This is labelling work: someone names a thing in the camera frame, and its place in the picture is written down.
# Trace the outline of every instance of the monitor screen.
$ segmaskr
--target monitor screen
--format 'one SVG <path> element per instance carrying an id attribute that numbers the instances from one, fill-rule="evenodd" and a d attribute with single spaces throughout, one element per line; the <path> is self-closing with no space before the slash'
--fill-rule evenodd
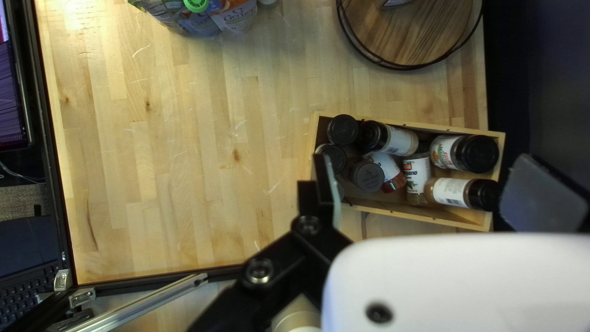
<path id="1" fill-rule="evenodd" d="M 4 0 L 0 0 L 0 151 L 28 144 Z"/>

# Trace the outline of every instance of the black jar lid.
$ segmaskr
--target black jar lid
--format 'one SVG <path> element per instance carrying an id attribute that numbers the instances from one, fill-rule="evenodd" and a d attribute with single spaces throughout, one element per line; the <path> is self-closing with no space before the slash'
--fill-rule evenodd
<path id="1" fill-rule="evenodd" d="M 321 144 L 317 147 L 316 153 L 325 154 L 330 158 L 334 174 L 338 174 L 344 170 L 344 167 L 346 166 L 346 153 L 341 147 L 337 147 L 333 144 Z"/>
<path id="2" fill-rule="evenodd" d="M 474 209 L 489 212 L 498 211 L 500 204 L 500 188 L 498 182 L 477 179 L 469 186 L 467 195 L 469 203 Z"/>
<path id="3" fill-rule="evenodd" d="M 350 180 L 363 191 L 372 193 L 379 190 L 385 181 L 383 169 L 368 160 L 355 165 L 350 174 Z"/>
<path id="4" fill-rule="evenodd" d="M 360 125 L 356 145 L 361 151 L 375 151 L 383 147 L 387 135 L 387 128 L 383 128 L 381 123 L 373 120 L 364 121 Z"/>
<path id="5" fill-rule="evenodd" d="M 336 145 L 348 145 L 359 135 L 359 123 L 348 114 L 340 114 L 328 123 L 328 139 Z"/>
<path id="6" fill-rule="evenodd" d="M 493 138 L 485 135 L 472 135 L 464 138 L 457 147 L 457 159 L 473 173 L 490 171 L 499 157 L 498 145 Z"/>

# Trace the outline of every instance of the wooden tray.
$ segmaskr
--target wooden tray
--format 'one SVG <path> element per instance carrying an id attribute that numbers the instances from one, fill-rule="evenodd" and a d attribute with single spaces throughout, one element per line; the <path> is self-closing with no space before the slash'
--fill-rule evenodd
<path id="1" fill-rule="evenodd" d="M 361 55 L 382 67 L 409 70 L 459 49 L 480 20 L 481 0 L 413 0 L 387 9 L 367 0 L 337 0 L 337 12 Z"/>
<path id="2" fill-rule="evenodd" d="M 316 146 L 324 143 L 329 143 L 326 135 L 327 125 L 330 120 L 337 114 L 316 112 L 313 120 L 310 121 L 310 132 L 315 132 L 311 135 L 307 151 L 309 155 L 315 151 Z M 453 178 L 488 178 L 498 180 L 500 175 L 500 164 L 502 163 L 502 151 L 504 150 L 504 133 L 495 131 L 482 131 L 478 129 L 458 128 L 441 125 L 430 125 L 427 123 L 416 123 L 406 121 L 394 121 L 388 119 L 376 119 L 371 117 L 356 117 L 359 121 L 375 120 L 390 125 L 403 126 L 418 132 L 427 132 L 435 134 L 472 134 L 472 135 L 487 135 L 498 143 L 500 150 L 500 157 L 493 170 L 484 174 L 475 174 L 471 172 L 444 170 L 436 166 L 432 166 L 433 177 L 453 177 Z M 311 174 L 311 163 L 309 164 L 308 174 Z M 384 214 L 387 216 L 401 217 L 412 220 L 419 220 L 422 222 L 443 224 L 447 226 L 460 227 L 464 229 L 478 230 L 481 232 L 489 232 L 491 228 L 491 212 L 478 211 L 472 209 L 465 209 L 454 206 L 441 207 L 421 207 L 409 205 L 405 198 L 405 190 L 397 190 L 390 194 L 385 194 L 380 191 L 375 193 L 367 193 L 348 181 L 342 181 L 345 188 L 345 202 L 356 209 L 365 212 L 373 212 Z"/>

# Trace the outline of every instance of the cable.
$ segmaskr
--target cable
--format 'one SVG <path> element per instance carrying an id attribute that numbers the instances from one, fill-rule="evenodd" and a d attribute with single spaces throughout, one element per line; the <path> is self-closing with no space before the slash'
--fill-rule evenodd
<path id="1" fill-rule="evenodd" d="M 44 180 L 45 179 L 45 178 L 26 177 L 24 175 L 15 173 L 15 172 L 9 170 L 8 167 L 6 167 L 6 165 L 4 165 L 4 163 L 2 161 L 0 161 L 0 167 L 2 167 L 2 169 L 5 172 L 7 172 L 8 174 L 12 175 L 13 177 L 21 177 L 21 178 L 23 178 L 25 180 L 28 180 L 28 181 L 30 181 L 30 182 L 32 182 L 34 184 L 41 184 L 43 182 L 37 182 L 37 181 L 41 181 L 41 180 Z"/>

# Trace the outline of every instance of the keyboard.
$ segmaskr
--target keyboard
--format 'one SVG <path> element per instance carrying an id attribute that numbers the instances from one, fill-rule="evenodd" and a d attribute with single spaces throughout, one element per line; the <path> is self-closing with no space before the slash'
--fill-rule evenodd
<path id="1" fill-rule="evenodd" d="M 29 269 L 0 281 L 0 331 L 37 305 L 35 295 L 53 292 L 59 261 Z"/>

